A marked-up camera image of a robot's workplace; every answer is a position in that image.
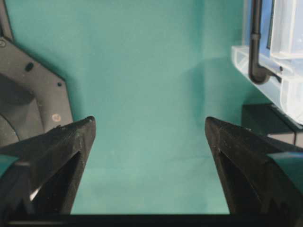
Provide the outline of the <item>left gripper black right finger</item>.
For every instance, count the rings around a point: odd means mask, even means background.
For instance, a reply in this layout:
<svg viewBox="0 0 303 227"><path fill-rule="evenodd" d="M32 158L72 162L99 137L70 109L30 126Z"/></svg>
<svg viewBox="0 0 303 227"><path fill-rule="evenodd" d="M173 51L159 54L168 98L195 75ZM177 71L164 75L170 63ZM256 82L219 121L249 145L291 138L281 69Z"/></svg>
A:
<svg viewBox="0 0 303 227"><path fill-rule="evenodd" d="M231 214L303 218L303 150L207 117L205 136Z"/></svg>

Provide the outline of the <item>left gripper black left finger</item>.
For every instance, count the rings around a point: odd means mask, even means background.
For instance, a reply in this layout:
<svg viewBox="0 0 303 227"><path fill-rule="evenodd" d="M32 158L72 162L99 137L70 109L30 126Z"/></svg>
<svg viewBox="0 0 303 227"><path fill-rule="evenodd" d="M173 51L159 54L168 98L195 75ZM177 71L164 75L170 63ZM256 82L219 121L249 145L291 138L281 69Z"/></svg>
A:
<svg viewBox="0 0 303 227"><path fill-rule="evenodd" d="M2 147L16 161L0 177L0 218L70 214L95 136L90 116Z"/></svg>

